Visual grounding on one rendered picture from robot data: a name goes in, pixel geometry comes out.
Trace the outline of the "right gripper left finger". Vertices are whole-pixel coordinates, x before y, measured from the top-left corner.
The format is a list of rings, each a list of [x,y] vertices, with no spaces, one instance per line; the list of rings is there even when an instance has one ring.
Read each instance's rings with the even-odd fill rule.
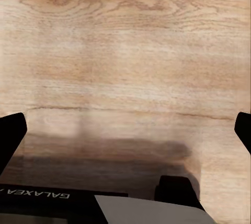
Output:
[[[0,118],[0,175],[27,132],[22,112]]]

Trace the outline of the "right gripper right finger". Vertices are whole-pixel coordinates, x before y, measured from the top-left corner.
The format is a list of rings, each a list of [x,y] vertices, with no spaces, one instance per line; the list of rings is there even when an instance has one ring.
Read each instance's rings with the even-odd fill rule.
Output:
[[[251,154],[251,114],[240,112],[234,130]]]

